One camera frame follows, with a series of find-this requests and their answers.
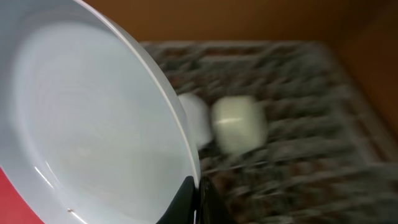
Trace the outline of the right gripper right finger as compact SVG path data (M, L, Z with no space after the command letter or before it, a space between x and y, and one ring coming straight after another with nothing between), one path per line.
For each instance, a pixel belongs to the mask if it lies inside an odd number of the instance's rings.
M200 181L199 224L237 224L209 177Z

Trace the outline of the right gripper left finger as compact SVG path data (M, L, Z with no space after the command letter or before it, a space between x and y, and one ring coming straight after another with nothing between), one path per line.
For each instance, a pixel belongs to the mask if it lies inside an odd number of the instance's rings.
M193 224L196 199L197 189L194 178L188 176L184 179L169 207L156 224Z

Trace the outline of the yellow plastic cup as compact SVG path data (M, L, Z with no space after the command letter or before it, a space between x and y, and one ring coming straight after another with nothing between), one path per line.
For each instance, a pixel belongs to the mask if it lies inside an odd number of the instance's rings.
M220 98L211 108L211 123L220 151L229 156L253 151L267 141L266 116L253 96Z

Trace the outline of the light blue plate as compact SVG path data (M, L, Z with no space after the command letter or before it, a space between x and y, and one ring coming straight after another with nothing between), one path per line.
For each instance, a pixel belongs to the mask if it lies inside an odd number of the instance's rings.
M1 2L1 169L44 223L191 217L200 185L168 79L84 1Z

